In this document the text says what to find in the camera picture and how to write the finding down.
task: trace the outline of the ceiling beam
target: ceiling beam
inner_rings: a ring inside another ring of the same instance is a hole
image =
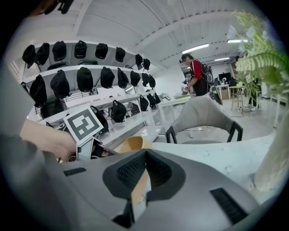
[[[154,40],[178,29],[182,25],[198,23],[204,20],[227,19],[231,17],[232,17],[232,12],[226,11],[226,12],[210,12],[210,13],[205,13],[205,14],[198,14],[198,15],[190,16],[188,18],[181,19],[179,21],[176,21],[170,25],[167,25],[161,28],[160,30],[148,36],[146,39],[144,39],[138,45],[135,46],[135,50],[139,52],[140,50],[144,49],[147,45],[152,43]]]
[[[91,4],[92,0],[86,0],[82,7],[81,7],[81,10],[80,10],[80,13],[78,14],[77,16],[77,19],[76,19],[76,22],[75,22],[75,25],[73,27],[73,32],[75,35],[77,35],[78,33],[78,30],[80,28],[80,25],[81,25],[81,22],[85,16],[85,13],[87,11],[87,9],[89,8],[90,4]]]

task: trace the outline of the stool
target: stool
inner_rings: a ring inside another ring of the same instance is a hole
[[[242,89],[241,88],[236,88],[237,90],[237,97],[232,95],[232,108],[231,111],[233,110],[234,103],[238,103],[238,109],[239,109],[239,103],[242,103],[242,110],[244,109],[244,104],[243,104],[243,95],[242,95]]]

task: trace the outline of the floor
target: floor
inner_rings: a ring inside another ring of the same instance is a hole
[[[224,104],[220,106],[220,109],[232,117],[236,122],[238,122],[243,127],[243,137],[242,140],[249,140],[257,137],[262,137],[271,134],[275,131],[273,128],[275,112],[277,103],[270,101],[270,99],[259,98],[259,109],[257,111],[251,112],[249,109],[245,108],[243,112],[238,111],[237,104],[235,104],[233,111],[231,111],[231,100],[224,100]],[[245,98],[245,105],[248,103],[249,99]],[[174,107],[174,116],[177,118],[182,110],[183,105],[178,105]],[[284,114],[285,106],[280,106],[279,122]],[[170,122],[173,122],[172,113],[167,115]],[[193,128],[190,130],[185,130],[177,134],[178,143],[183,143],[190,140],[216,140],[220,142],[226,142],[228,139],[228,133],[225,130],[213,127],[202,126],[199,128]],[[232,141],[237,140],[237,133],[235,133]],[[166,143],[164,136],[159,136],[154,142]]]

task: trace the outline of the black and white square marker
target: black and white square marker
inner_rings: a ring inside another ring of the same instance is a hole
[[[103,129],[90,107],[82,108],[81,110],[65,117],[64,122],[70,131],[77,144],[80,145],[98,131]]]

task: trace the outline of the hand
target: hand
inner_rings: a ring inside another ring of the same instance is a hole
[[[73,137],[64,131],[26,120],[20,136],[23,140],[32,142],[41,151],[51,152],[56,158],[67,161],[76,151]]]

